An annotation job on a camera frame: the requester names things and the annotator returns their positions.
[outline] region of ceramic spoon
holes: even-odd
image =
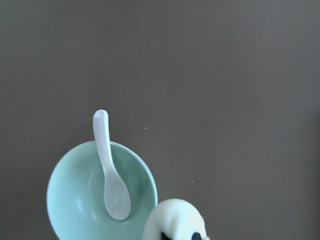
[[[93,134],[104,173],[104,205],[115,220],[125,220],[131,211],[128,189],[119,176],[111,155],[109,120],[105,110],[93,115]]]

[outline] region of bowl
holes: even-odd
[[[47,187],[47,212],[60,240],[138,240],[152,209],[157,187],[146,163],[127,147],[111,142],[115,168],[125,182],[131,213],[111,218],[104,204],[104,173],[95,141],[67,152],[54,168]]]

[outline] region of gray surface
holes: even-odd
[[[319,239],[319,23],[317,0],[2,1],[0,239],[57,239],[47,183],[100,108],[212,239]]]

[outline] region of panda figurine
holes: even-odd
[[[182,199],[168,199],[150,213],[142,240],[210,240],[198,210]]]

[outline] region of black ear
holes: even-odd
[[[163,232],[161,233],[161,240],[171,240]]]
[[[198,232],[195,232],[193,235],[192,235],[192,238],[191,238],[191,240],[201,240],[202,238],[201,238],[201,235],[200,235],[200,233],[198,233]]]

